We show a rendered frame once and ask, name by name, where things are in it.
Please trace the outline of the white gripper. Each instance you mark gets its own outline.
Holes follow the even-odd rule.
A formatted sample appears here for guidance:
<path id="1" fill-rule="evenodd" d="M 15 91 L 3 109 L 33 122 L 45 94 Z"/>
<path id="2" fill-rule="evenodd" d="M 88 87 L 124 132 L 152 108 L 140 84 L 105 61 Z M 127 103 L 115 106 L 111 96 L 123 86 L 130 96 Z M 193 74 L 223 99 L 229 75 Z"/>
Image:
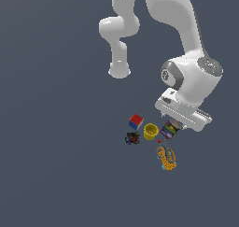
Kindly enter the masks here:
<path id="1" fill-rule="evenodd" d="M 156 102 L 155 107 L 161 112 L 162 118 L 168 115 L 180 121 L 180 130 L 191 128 L 195 132 L 201 132 L 212 121 L 212 117 L 197 107 L 183 104 L 176 98 L 176 94 L 176 90 L 168 88 Z"/>

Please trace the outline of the orange and teal scissors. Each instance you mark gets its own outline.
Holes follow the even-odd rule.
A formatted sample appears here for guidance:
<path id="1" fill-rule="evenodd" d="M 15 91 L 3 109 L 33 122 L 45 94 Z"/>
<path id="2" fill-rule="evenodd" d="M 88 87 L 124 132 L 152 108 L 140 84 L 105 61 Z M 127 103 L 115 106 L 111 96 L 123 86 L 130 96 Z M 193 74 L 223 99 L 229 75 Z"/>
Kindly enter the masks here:
<path id="1" fill-rule="evenodd" d="M 169 148 L 166 139 L 158 140 L 159 146 L 156 149 L 156 156 L 162 161 L 162 169 L 165 171 L 172 171 L 176 168 L 176 156 Z"/>

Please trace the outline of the dark multicoloured toy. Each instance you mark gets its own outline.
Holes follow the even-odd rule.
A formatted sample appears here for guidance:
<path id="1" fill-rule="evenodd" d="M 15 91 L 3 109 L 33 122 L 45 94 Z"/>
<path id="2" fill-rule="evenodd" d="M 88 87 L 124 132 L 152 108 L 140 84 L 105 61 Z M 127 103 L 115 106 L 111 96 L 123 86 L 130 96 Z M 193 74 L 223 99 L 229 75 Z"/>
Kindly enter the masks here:
<path id="1" fill-rule="evenodd" d="M 138 132 L 130 132 L 126 135 L 125 141 L 128 145 L 135 144 L 138 145 L 140 143 L 139 140 L 140 134 Z"/>

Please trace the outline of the yellow cup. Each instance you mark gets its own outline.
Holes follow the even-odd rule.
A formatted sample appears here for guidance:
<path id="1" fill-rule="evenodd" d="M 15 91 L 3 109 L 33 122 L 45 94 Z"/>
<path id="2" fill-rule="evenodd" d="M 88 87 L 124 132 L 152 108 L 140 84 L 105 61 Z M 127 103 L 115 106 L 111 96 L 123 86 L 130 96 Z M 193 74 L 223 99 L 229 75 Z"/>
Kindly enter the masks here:
<path id="1" fill-rule="evenodd" d="M 144 127 L 144 138 L 146 140 L 153 140 L 158 133 L 159 128 L 153 123 L 148 123 Z"/>

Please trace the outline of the red and blue puzzle cube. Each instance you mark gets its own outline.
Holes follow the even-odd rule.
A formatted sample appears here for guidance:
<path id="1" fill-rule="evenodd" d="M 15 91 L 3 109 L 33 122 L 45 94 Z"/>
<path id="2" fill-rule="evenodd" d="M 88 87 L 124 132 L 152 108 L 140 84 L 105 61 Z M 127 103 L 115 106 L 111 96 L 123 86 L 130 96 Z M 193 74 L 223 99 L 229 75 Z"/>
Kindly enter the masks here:
<path id="1" fill-rule="evenodd" d="M 130 119 L 129 119 L 129 125 L 134 129 L 138 130 L 140 126 L 142 125 L 144 119 L 136 114 L 134 114 Z"/>

